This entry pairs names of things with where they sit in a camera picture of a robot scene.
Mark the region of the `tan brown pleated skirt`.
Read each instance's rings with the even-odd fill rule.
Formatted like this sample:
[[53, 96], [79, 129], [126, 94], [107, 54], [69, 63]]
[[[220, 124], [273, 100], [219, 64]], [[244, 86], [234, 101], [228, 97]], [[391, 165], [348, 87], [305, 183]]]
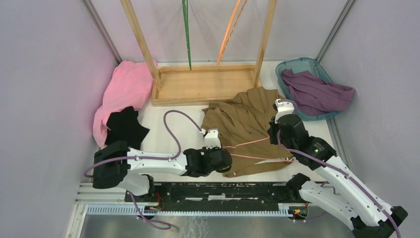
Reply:
[[277, 113], [273, 104], [282, 98], [276, 89], [258, 87], [231, 100], [212, 101], [203, 109], [201, 127], [217, 128], [222, 147], [232, 156], [232, 168], [223, 173], [224, 177], [278, 171], [291, 164], [292, 154], [271, 144], [267, 133]]

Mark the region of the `orange wavy hanger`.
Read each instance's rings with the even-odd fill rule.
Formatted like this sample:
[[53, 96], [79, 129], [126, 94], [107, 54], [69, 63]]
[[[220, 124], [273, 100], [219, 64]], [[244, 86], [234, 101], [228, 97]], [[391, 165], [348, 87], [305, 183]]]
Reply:
[[225, 30], [225, 33], [224, 33], [224, 37], [223, 37], [221, 46], [220, 46], [220, 49], [219, 49], [216, 65], [220, 65], [220, 63], [221, 63], [223, 54], [224, 54], [224, 52], [226, 50], [226, 47], [227, 47], [227, 45], [228, 45], [228, 43], [229, 43], [229, 41], [230, 41], [230, 39], [233, 35], [234, 29], [235, 29], [235, 27], [236, 27], [236, 25], [239, 21], [239, 18], [241, 16], [247, 2], [248, 2], [248, 0], [237, 0], [236, 4], [235, 4], [235, 6], [232, 10], [231, 16], [229, 18], [229, 21], [228, 21], [228, 24], [227, 24], [227, 27], [226, 27], [226, 30]]

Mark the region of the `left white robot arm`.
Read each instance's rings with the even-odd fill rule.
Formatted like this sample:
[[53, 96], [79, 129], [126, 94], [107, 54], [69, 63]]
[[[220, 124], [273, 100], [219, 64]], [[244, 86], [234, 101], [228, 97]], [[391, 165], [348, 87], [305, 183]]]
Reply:
[[117, 141], [97, 151], [89, 169], [93, 172], [93, 188], [122, 188], [148, 202], [156, 195], [153, 173], [199, 178], [227, 172], [231, 167], [230, 153], [220, 147], [148, 153]]

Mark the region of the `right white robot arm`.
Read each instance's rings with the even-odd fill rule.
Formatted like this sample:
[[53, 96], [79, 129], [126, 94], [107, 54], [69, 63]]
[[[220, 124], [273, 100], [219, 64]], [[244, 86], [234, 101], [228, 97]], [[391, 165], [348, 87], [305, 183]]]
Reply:
[[338, 195], [325, 190], [308, 176], [295, 174], [286, 184], [286, 196], [292, 202], [302, 199], [313, 203], [345, 224], [356, 238], [401, 237], [399, 226], [408, 212], [391, 206], [372, 192], [347, 167], [335, 149], [320, 137], [310, 136], [302, 120], [294, 114], [272, 117], [268, 134], [271, 144], [289, 151]]

